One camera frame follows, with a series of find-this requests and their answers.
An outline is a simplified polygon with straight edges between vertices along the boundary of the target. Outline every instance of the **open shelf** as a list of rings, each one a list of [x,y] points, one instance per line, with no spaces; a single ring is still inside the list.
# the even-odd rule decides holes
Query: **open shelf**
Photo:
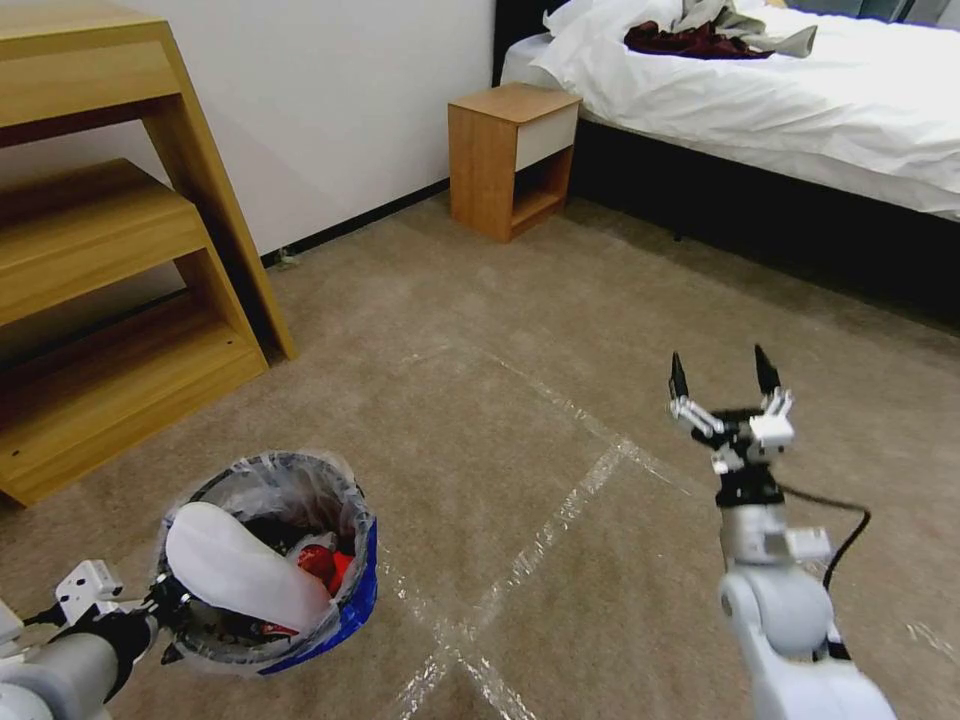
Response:
[[[512,235],[563,206],[571,149],[561,150],[517,172],[513,184]]]
[[[563,202],[563,197],[545,190],[528,190],[513,203],[511,227],[522,225],[541,213],[550,212]]]
[[[13,368],[0,374],[0,490],[36,502],[265,369],[189,293]]]
[[[0,325],[206,242],[196,208],[126,160],[0,193]]]

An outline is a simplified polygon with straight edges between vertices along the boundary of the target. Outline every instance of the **white drawer front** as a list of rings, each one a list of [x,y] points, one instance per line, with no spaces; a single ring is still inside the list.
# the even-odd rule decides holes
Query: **white drawer front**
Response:
[[[573,145],[578,107],[571,105],[520,126],[517,131],[517,170]]]

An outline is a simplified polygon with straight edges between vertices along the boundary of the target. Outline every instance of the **white bedsheet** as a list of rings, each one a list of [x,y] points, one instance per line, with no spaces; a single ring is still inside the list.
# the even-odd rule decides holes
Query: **white bedsheet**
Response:
[[[641,55],[619,28],[581,18],[552,43],[539,35],[510,48],[503,82],[559,84],[584,97],[590,119],[960,220],[960,88],[930,65],[960,67],[960,34],[777,8],[750,14],[777,34],[816,22],[813,55]]]

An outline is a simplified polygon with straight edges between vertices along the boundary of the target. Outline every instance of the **gray cloth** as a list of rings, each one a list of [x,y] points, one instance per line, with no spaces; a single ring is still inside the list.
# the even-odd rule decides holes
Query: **gray cloth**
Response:
[[[683,0],[683,17],[670,28],[671,32],[694,30],[706,23],[714,23],[719,35],[740,38],[756,50],[768,50],[804,58],[813,50],[817,26],[811,25],[787,38],[766,34],[766,25],[737,12],[733,0]]]

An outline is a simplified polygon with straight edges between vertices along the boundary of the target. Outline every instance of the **black bed frame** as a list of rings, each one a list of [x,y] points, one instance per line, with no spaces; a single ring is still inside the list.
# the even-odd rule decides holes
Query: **black bed frame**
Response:
[[[497,0],[494,85],[509,47],[545,32],[544,11],[562,4]],[[960,269],[948,261],[960,243],[960,223],[587,120],[577,127],[571,192],[669,228],[677,238],[960,325],[954,289]]]

